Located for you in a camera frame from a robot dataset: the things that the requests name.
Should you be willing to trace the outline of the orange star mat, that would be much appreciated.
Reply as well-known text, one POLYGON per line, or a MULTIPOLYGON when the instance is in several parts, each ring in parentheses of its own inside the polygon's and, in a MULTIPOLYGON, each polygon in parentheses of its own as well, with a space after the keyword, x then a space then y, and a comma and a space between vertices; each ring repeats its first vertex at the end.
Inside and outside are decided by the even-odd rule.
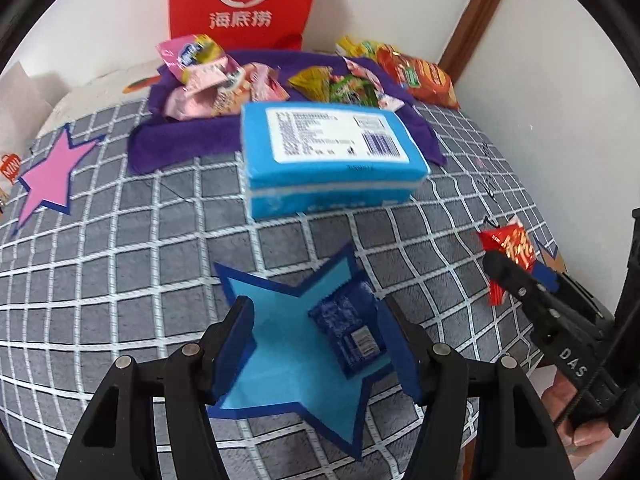
POLYGON ((534 241, 540 251, 541 259, 545 266, 548 266, 548 268, 559 274, 567 272, 566 263, 559 248, 555 247, 553 250, 548 249, 537 237, 534 238, 534 241))

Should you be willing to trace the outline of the white fruit print cloth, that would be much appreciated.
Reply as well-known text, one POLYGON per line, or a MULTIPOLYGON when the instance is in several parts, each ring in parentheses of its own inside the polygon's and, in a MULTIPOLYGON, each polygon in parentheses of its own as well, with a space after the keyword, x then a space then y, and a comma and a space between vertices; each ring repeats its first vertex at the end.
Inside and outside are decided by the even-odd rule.
POLYGON ((157 76, 159 67, 160 60, 156 58, 123 70, 115 70, 88 84, 73 88, 55 104, 52 113, 38 131, 37 138, 64 126, 66 122, 73 122, 115 105, 146 98, 150 86, 138 90, 128 90, 128 87, 140 80, 157 76))

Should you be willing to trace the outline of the grey checkered tablecloth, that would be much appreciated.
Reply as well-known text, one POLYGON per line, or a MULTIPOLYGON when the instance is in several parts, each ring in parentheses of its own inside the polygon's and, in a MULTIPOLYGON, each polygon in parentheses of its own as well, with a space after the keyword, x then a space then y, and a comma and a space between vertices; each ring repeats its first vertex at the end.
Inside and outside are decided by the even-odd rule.
POLYGON ((513 300, 488 304, 478 232, 520 220, 538 250, 555 240, 486 134, 460 112, 421 108, 447 155, 405 205, 256 221, 240 155, 196 158, 148 176, 127 168, 144 101, 70 122, 98 140, 73 173, 70 212, 1 220, 1 420, 39 479, 58 472, 82 412, 114 359, 151 361, 198 338, 228 310, 216 263, 295 285, 353 244, 379 292, 470 359, 540 359, 513 300))

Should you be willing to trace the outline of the pink star mat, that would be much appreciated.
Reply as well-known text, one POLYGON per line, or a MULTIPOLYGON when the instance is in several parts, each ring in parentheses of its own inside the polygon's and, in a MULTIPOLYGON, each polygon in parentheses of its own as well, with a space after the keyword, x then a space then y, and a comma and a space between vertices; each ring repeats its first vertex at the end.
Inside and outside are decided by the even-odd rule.
POLYGON ((78 164, 105 139, 105 134, 73 144, 66 124, 53 142, 49 154, 18 177, 26 198, 12 232, 14 237, 40 207, 70 214, 72 173, 78 164))

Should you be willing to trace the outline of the pink panda snack packet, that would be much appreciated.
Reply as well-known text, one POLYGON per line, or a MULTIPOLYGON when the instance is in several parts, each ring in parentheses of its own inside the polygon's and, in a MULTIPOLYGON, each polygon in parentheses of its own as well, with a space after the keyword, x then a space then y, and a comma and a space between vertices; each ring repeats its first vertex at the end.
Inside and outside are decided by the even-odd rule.
POLYGON ((184 122, 239 115, 250 102, 287 101, 290 95, 278 75, 266 64, 240 65, 229 55, 192 65, 183 72, 183 85, 168 96, 164 115, 184 122))

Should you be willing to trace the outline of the pink yellow snack packet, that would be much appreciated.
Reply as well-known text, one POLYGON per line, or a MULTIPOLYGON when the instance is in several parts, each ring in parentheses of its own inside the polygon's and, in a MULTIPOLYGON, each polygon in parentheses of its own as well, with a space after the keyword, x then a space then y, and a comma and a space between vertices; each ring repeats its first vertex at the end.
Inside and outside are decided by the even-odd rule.
POLYGON ((172 38, 156 45, 157 53, 178 81, 189 80, 192 66, 213 62, 224 56, 224 49, 208 35, 172 38))

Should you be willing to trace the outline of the yellow Lays chips bag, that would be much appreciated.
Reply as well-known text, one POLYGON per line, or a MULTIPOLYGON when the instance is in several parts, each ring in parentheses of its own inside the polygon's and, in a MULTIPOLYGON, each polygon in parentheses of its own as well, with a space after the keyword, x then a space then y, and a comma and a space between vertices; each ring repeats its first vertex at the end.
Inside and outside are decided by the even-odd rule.
POLYGON ((346 58, 370 58, 373 61, 378 59, 378 50, 382 48, 390 48, 390 44, 352 38, 347 35, 338 38, 335 43, 335 52, 338 55, 346 56, 346 58))

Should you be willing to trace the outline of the white Miniso plastic bag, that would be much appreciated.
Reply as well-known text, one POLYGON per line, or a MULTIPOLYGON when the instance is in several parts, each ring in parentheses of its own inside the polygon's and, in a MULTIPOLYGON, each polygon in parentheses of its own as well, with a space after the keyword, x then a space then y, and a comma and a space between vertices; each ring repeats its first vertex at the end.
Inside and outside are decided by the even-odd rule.
POLYGON ((23 159, 53 107, 39 92, 21 63, 1 76, 1 206, 10 199, 23 159))

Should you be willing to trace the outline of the blue tissue pack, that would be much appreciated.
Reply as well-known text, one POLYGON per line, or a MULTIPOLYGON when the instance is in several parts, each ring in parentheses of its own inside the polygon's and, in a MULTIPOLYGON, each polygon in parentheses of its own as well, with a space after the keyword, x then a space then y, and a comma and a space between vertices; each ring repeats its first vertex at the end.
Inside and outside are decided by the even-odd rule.
POLYGON ((241 113, 255 220, 408 202, 431 173, 397 114, 343 104, 250 103, 241 113))

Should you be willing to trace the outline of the blue star mat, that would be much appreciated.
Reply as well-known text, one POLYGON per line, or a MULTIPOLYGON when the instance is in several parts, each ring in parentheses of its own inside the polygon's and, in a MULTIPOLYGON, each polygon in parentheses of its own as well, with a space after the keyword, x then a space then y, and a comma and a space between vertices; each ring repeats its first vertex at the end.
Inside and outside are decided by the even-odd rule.
POLYGON ((342 370, 329 337, 310 317, 321 300, 354 278, 353 244, 346 244, 299 285, 291 286, 217 263, 228 302, 254 304, 254 325, 230 390, 208 409, 213 418, 241 419, 295 413, 343 453, 359 460, 372 386, 393 371, 386 353, 355 373, 342 370))

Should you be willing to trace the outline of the brown door frame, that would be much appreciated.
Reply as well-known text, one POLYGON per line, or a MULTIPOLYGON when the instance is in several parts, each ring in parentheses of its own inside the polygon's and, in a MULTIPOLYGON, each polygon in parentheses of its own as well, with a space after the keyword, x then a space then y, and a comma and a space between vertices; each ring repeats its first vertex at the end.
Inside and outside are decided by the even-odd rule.
POLYGON ((463 11, 438 63, 453 82, 460 78, 471 61, 500 2, 501 0, 470 0, 463 11))

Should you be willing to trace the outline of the lychee candy packet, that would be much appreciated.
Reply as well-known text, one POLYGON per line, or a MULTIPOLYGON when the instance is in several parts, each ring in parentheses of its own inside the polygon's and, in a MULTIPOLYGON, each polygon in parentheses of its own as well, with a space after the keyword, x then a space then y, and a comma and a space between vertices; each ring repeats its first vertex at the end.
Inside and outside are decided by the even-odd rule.
POLYGON ((393 96, 389 96, 384 91, 382 82, 378 79, 378 76, 376 76, 375 73, 372 73, 370 70, 352 61, 350 58, 344 58, 344 61, 347 68, 352 73, 352 76, 363 78, 364 80, 369 81, 370 84, 372 84, 374 88, 375 99, 378 101, 378 104, 376 104, 377 108, 379 108, 380 110, 397 112, 405 106, 405 102, 403 100, 394 98, 393 96))

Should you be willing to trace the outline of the dark blue snack packet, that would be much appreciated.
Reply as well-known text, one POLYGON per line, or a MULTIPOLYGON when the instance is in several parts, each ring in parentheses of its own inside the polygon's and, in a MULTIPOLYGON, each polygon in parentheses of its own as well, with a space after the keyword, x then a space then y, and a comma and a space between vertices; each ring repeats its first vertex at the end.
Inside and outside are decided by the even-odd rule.
POLYGON ((347 378, 386 352, 378 327, 379 303, 368 274, 361 270, 308 311, 347 378))

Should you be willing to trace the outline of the orange Lays chips bag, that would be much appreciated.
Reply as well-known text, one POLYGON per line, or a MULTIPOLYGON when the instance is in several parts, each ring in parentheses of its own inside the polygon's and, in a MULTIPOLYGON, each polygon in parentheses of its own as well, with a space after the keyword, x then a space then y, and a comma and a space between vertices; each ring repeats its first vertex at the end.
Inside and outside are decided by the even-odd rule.
POLYGON ((437 64, 401 53, 388 44, 378 47, 376 62, 415 99, 452 110, 460 108, 450 76, 437 64))

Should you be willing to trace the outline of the green yellow snack packet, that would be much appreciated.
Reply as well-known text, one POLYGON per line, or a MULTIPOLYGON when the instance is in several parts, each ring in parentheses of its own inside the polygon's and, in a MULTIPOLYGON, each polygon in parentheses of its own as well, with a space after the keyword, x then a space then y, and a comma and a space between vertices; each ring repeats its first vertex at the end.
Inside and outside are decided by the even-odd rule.
POLYGON ((288 78, 288 85, 307 100, 378 108, 374 84, 355 76, 334 76, 328 66, 310 66, 288 78))

